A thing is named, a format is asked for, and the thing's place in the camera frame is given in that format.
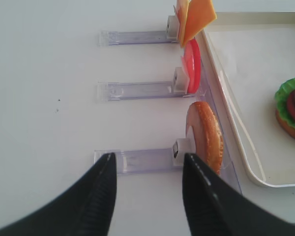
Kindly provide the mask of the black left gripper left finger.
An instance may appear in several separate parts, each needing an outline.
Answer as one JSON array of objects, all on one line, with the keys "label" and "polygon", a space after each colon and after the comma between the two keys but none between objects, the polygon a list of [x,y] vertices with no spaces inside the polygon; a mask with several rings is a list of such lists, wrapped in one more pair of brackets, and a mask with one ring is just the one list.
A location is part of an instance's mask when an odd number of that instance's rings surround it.
[{"label": "black left gripper left finger", "polygon": [[0,236],[106,236],[116,196],[116,155],[107,153],[56,199],[1,228]]}]

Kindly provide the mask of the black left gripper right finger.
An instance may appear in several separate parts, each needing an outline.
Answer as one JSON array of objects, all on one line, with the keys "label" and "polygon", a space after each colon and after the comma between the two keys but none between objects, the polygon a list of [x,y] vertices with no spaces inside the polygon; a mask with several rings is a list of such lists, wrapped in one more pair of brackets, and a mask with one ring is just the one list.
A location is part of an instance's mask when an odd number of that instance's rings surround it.
[{"label": "black left gripper right finger", "polygon": [[192,153],[184,156],[183,204],[193,236],[295,236],[295,225],[243,197]]}]

